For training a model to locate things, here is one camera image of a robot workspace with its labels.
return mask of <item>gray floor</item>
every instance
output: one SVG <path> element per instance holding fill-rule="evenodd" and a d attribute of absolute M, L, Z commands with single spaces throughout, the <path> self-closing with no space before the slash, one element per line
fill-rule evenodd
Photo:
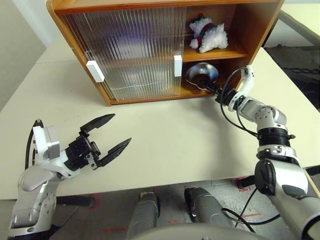
<path fill-rule="evenodd" d="M 320 177 L 314 178 L 319 187 Z M 54 214 L 53 224 L 62 226 L 52 240 L 124 240 L 127 227 L 139 200 L 139 193 L 153 191 L 161 203 L 161 214 L 157 226 L 191 223 L 184 200 L 184 190 L 190 187 L 204 187 L 215 196 L 221 205 L 240 213 L 253 188 L 238 189 L 233 179 L 201 181 L 157 186 L 150 188 L 130 189 L 122 191 L 96 193 L 94 208 L 58 205 Z M 12 207 L 15 201 L 0 201 L 0 239 L 6 239 Z M 252 198 L 244 219 L 260 222 L 278 214 L 268 198 L 258 191 Z M 239 224 L 238 228 L 247 231 Z M 274 222 L 253 226 L 257 234 L 272 240 L 293 240 L 282 218 Z"/>

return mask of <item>white plush toy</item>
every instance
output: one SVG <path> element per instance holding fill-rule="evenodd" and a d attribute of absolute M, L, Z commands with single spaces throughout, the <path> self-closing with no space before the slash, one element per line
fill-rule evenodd
<path fill-rule="evenodd" d="M 212 23 L 211 18 L 204 17 L 202 13 L 198 18 L 190 23 L 190 28 L 194 32 L 194 39 L 191 40 L 190 47 L 199 48 L 199 53 L 205 53 L 215 48 L 225 49 L 228 46 L 227 33 L 224 30 L 225 24 L 218 26 Z"/>

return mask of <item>ribbed glass panel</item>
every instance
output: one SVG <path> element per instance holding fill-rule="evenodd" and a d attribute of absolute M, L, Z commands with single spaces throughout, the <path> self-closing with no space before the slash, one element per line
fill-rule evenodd
<path fill-rule="evenodd" d="M 87 60 L 96 60 L 116 101 L 178 96 L 174 55 L 183 54 L 185 7 L 66 14 Z"/>

